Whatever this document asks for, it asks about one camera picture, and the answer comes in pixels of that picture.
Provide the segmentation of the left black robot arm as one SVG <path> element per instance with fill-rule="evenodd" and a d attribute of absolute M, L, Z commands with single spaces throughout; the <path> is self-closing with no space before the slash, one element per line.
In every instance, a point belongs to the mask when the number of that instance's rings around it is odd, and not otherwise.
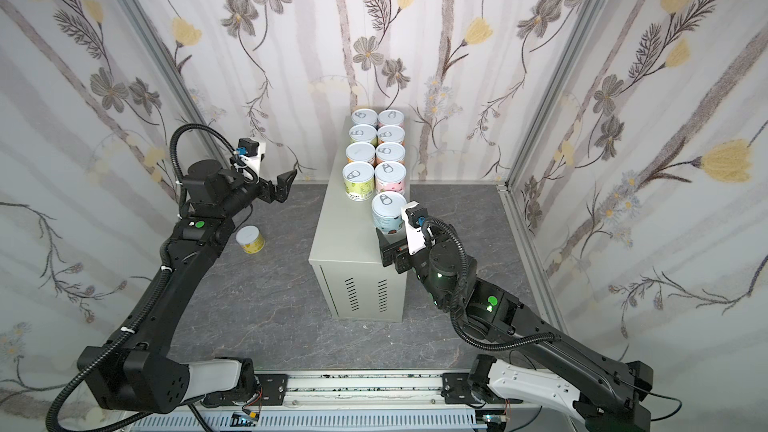
<path fill-rule="evenodd" d="M 206 159 L 183 169 L 177 146 L 193 130 L 208 133 L 226 146 L 230 165 L 223 167 Z M 83 350 L 77 375 L 50 405 L 47 430 L 63 430 L 59 414 L 81 384 L 87 385 L 101 408 L 129 412 L 129 417 L 107 425 L 109 431 L 206 399 L 221 405 L 248 403 L 259 397 L 262 388 L 252 360 L 180 363 L 170 359 L 168 351 L 198 285 L 235 231 L 235 215 L 255 200 L 283 203 L 288 198 L 297 173 L 285 172 L 275 181 L 262 178 L 265 151 L 257 140 L 242 138 L 232 144 L 203 124 L 184 124 L 173 133 L 169 155 L 180 185 L 179 220 L 160 247 L 160 267 L 121 326 L 103 345 Z"/>

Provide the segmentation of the pink labelled can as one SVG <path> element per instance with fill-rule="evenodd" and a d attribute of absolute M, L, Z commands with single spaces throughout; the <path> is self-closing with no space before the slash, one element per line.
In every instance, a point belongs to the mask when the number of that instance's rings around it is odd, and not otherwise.
<path fill-rule="evenodd" d="M 397 109 L 387 109 L 378 114 L 378 127 L 397 126 L 403 127 L 405 114 Z"/>

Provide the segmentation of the brown labelled can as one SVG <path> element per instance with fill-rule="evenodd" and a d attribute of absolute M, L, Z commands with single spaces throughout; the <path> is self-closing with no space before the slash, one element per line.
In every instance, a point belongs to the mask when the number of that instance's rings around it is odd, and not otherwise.
<path fill-rule="evenodd" d="M 403 127 L 396 125 L 385 125 L 378 129 L 378 142 L 383 143 L 397 143 L 403 145 L 405 142 L 406 133 Z"/>

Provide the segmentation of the orange yellow labelled can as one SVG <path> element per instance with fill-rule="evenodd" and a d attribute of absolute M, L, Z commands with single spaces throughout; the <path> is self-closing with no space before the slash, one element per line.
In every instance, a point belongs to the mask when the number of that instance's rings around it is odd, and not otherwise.
<path fill-rule="evenodd" d="M 368 142 L 354 142 L 346 147 L 345 156 L 349 163 L 365 162 L 373 165 L 376 158 L 376 147 Z"/>

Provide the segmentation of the green white labelled can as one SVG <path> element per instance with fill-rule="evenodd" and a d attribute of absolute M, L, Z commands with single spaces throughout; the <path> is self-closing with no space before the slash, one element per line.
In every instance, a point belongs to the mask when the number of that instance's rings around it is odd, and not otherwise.
<path fill-rule="evenodd" d="M 353 125 L 348 131 L 348 136 L 351 143 L 368 143 L 374 147 L 378 145 L 378 131 L 371 125 Z"/>

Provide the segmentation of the teal labelled can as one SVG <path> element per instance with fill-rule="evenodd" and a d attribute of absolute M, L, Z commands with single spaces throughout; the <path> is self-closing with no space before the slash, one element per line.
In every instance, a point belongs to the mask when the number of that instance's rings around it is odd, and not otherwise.
<path fill-rule="evenodd" d="M 407 205 L 405 197 L 398 192 L 384 191 L 372 200 L 374 226 L 383 234 L 396 234 L 403 228 L 402 208 Z"/>

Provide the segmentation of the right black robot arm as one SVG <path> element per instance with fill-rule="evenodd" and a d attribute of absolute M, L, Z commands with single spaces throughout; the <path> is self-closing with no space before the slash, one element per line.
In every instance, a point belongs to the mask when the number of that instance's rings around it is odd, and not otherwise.
<path fill-rule="evenodd" d="M 484 397 L 528 399 L 581 420 L 589 431 L 647 431 L 643 406 L 653 369 L 600 354 L 541 318 L 514 294 L 476 275 L 455 228 L 435 217 L 407 219 L 405 236 L 376 233 L 381 262 L 412 271 L 456 335 L 480 350 L 468 380 Z"/>

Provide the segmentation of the pink white can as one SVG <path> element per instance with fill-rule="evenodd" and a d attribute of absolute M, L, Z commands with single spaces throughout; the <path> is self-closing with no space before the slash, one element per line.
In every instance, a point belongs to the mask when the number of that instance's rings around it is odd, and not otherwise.
<path fill-rule="evenodd" d="M 384 161 L 374 169 L 375 187 L 378 193 L 403 193 L 407 169 L 400 162 Z"/>

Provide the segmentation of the blue labelled can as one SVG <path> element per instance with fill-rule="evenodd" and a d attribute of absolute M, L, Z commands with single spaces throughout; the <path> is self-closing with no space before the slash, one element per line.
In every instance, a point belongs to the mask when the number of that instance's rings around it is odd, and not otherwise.
<path fill-rule="evenodd" d="M 356 109 L 351 113 L 350 117 L 354 125 L 368 125 L 374 128 L 378 127 L 378 113 L 373 109 Z"/>

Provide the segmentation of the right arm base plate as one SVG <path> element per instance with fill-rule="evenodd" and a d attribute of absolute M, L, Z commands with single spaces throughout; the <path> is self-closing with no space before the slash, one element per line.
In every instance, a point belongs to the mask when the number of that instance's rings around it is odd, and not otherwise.
<path fill-rule="evenodd" d="M 447 405 L 483 407 L 486 402 L 474 395 L 468 372 L 445 372 L 441 375 L 441 396 Z"/>

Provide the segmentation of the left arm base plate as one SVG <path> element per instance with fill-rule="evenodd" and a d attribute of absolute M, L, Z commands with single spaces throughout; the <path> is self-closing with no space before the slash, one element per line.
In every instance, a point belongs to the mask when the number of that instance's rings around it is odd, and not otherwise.
<path fill-rule="evenodd" d="M 287 390 L 286 374 L 255 374 L 241 378 L 231 390 L 207 394 L 201 401 L 206 408 L 224 406 L 280 406 Z"/>

